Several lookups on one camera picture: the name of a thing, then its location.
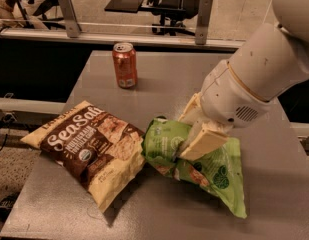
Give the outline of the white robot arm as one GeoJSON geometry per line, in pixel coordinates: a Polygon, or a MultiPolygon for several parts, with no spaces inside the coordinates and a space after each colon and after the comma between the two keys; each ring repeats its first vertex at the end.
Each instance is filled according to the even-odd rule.
{"type": "Polygon", "coordinates": [[[206,76],[179,120],[192,126],[174,156],[190,161],[221,147],[232,128],[244,128],[272,100],[309,79],[309,0],[272,0],[274,24],[262,24],[206,76]]]}

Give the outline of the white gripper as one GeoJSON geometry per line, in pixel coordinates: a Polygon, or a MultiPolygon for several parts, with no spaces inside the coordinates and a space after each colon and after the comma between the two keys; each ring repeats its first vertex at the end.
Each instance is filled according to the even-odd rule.
{"type": "MultiPolygon", "coordinates": [[[[227,60],[221,60],[206,76],[200,91],[187,103],[179,122],[194,122],[204,114],[236,128],[253,124],[270,109],[270,102],[255,97],[236,76],[227,60]]],[[[224,128],[215,123],[196,123],[179,148],[179,157],[194,161],[221,147],[228,140],[224,128]]]]}

